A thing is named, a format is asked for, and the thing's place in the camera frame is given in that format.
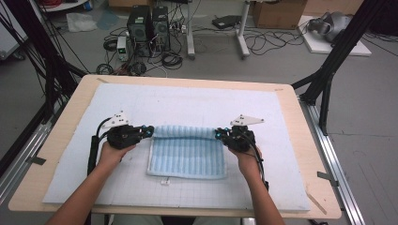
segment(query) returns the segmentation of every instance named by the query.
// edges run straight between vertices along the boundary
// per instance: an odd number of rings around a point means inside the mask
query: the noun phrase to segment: hand
[[[114,168],[119,164],[122,157],[124,157],[135,145],[129,146],[124,149],[115,149],[108,142],[102,145],[99,163],[97,167],[101,167],[108,172],[112,172]]]
[[[235,156],[237,156],[237,163],[240,169],[240,172],[246,179],[250,178],[261,178],[260,170],[258,169],[258,163],[255,159],[254,149],[250,149],[247,152],[238,152],[231,148],[228,148]],[[260,157],[262,157],[260,149],[257,147]]]

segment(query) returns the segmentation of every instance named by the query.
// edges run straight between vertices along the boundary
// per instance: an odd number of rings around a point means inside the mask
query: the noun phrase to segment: folded towel
[[[222,143],[214,128],[155,127],[147,173],[194,179],[226,176]]]

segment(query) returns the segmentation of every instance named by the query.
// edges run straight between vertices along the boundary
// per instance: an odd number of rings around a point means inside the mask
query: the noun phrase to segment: wooden table
[[[84,76],[67,107],[62,112],[38,157],[45,158],[44,165],[32,164],[14,196],[9,202],[13,211],[54,212],[59,204],[42,203],[54,176],[58,160],[66,149],[85,109],[101,83],[127,83],[163,86],[208,87],[236,90],[275,92],[281,104],[283,117],[300,168],[303,184],[311,210],[305,213],[282,213],[284,218],[339,218],[341,209],[328,180],[317,177],[325,172],[313,136],[299,106],[293,88],[288,84],[256,82],[221,82],[164,78]],[[192,209],[138,206],[95,205],[94,213],[141,214],[169,216],[253,217],[253,210]]]

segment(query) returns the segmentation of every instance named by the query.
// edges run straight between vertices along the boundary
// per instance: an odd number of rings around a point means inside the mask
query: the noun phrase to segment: desktop computer tower
[[[150,55],[150,41],[154,37],[153,23],[150,16],[150,6],[133,6],[127,28],[130,34],[133,52],[140,51],[140,56]]]
[[[157,51],[170,51],[169,18],[167,7],[154,7],[152,11],[152,22],[156,40]]]

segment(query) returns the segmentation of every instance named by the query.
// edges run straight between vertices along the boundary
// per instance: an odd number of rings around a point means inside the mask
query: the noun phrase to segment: white mounting bracket
[[[253,124],[261,124],[264,123],[264,119],[259,119],[247,115],[240,115],[235,120],[231,121],[231,126],[247,126]]]
[[[123,111],[115,114],[110,120],[106,121],[105,124],[102,125],[102,128],[115,128],[123,125],[127,125],[129,123],[129,119]]]

